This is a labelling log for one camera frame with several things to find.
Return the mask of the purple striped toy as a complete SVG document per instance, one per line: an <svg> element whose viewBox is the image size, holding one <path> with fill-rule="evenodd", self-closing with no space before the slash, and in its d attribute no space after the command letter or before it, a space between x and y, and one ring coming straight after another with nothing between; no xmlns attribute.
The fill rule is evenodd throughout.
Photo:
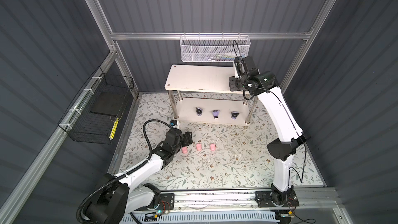
<svg viewBox="0 0 398 224"><path fill-rule="evenodd" d="M231 119L235 120L235 119L237 119L238 116L239 116L239 112L236 112L236 111L231 112Z"/></svg>

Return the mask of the dark purple toy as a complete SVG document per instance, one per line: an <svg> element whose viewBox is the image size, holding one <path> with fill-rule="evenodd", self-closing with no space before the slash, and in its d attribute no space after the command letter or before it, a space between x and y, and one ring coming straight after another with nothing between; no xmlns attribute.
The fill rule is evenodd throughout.
<svg viewBox="0 0 398 224"><path fill-rule="evenodd" d="M196 114L197 114L198 116L202 116L203 110L202 110L200 107L196 107L195 109L196 109Z"/></svg>

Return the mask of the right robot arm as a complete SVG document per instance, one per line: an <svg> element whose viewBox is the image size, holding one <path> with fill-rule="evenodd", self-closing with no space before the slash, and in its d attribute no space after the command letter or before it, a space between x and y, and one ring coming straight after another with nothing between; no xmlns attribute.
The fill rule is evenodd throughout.
<svg viewBox="0 0 398 224"><path fill-rule="evenodd" d="M275 206L291 207L294 197L290 178L293 158L296 149L307 138L295 121L272 72L260 73L251 56L235 57L233 66L235 75L229 79L230 90L242 91L243 96L248 92L250 98L246 97L245 100L256 97L266 108L277 131L277 138L267 145L268 152L274 158L274 179L269 199Z"/></svg>

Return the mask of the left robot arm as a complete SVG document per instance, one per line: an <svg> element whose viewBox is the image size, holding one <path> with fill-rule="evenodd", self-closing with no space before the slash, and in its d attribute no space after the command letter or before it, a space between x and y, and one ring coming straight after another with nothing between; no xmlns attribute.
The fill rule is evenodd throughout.
<svg viewBox="0 0 398 224"><path fill-rule="evenodd" d="M183 147L193 143L190 131L183 133L170 123L165 140L138 165L116 175L105 174L105 181L79 205L76 219L80 224L118 224L126 214L142 207L156 208L161 191L145 183L151 175L169 165Z"/></svg>

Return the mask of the white two-tier shelf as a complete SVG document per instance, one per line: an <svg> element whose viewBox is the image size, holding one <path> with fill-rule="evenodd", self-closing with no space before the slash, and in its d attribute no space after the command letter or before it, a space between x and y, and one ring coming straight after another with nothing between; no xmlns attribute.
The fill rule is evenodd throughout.
<svg viewBox="0 0 398 224"><path fill-rule="evenodd" d="M174 118L178 121L240 125L247 128L256 109L257 98L252 106L247 100L205 99L184 97L183 92L221 93L242 96L241 91L231 92L229 78L234 76L234 68L220 66L172 65L165 83ZM196 114L196 107L203 110ZM214 119L213 110L220 110L219 118ZM231 112L239 112L237 119L231 119Z"/></svg>

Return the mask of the items in white basket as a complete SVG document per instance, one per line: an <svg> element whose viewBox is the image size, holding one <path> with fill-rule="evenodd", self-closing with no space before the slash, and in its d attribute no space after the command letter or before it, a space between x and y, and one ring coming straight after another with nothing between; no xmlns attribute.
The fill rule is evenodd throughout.
<svg viewBox="0 0 398 224"><path fill-rule="evenodd" d="M234 52L211 53L204 55L204 60L214 62L233 62L237 57L244 58L245 54L235 54Z"/></svg>

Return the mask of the yellow label tag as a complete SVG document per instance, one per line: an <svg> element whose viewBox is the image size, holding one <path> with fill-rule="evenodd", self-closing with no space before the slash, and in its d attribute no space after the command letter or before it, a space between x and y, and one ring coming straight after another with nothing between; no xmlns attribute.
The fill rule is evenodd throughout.
<svg viewBox="0 0 398 224"><path fill-rule="evenodd" d="M114 121L114 124L112 126L111 132L109 134L109 140L112 141L115 137L116 131L117 131L117 127L118 127L118 123L119 123L119 117L117 117Z"/></svg>

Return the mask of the black pad in basket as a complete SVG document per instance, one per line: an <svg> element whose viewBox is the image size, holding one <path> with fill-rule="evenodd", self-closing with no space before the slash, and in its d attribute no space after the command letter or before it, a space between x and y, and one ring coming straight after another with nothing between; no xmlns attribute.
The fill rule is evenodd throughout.
<svg viewBox="0 0 398 224"><path fill-rule="evenodd" d="M90 108L90 113L116 117L123 105L124 95L102 92Z"/></svg>

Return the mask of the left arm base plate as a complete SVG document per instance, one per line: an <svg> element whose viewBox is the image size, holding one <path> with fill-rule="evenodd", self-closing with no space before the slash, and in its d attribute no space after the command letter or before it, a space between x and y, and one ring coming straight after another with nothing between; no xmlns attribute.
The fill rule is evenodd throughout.
<svg viewBox="0 0 398 224"><path fill-rule="evenodd" d="M160 193L155 194L150 204L146 207L148 210L171 211L174 209L175 194Z"/></svg>

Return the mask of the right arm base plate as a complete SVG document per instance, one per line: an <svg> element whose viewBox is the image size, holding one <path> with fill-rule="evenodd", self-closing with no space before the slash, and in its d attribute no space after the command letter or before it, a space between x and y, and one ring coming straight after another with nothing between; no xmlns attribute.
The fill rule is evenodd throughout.
<svg viewBox="0 0 398 224"><path fill-rule="evenodd" d="M256 191L255 201L258 207L291 207L300 206L294 191L277 193L273 191Z"/></svg>

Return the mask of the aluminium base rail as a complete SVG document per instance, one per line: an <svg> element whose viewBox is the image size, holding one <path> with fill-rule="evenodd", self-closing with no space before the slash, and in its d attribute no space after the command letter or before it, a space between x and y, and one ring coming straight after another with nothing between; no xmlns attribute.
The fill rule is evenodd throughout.
<svg viewBox="0 0 398 224"><path fill-rule="evenodd" d="M230 190L188 190L188 191L161 191L161 193L175 194L173 211L212 211L221 209L264 209L271 211L299 210L312 208L341 208L343 206L337 191L334 188L298 187L294 190L300 206L291 207L258 207L255 201L256 191L271 191L260 189L230 189ZM146 207L135 211L149 211Z"/></svg>

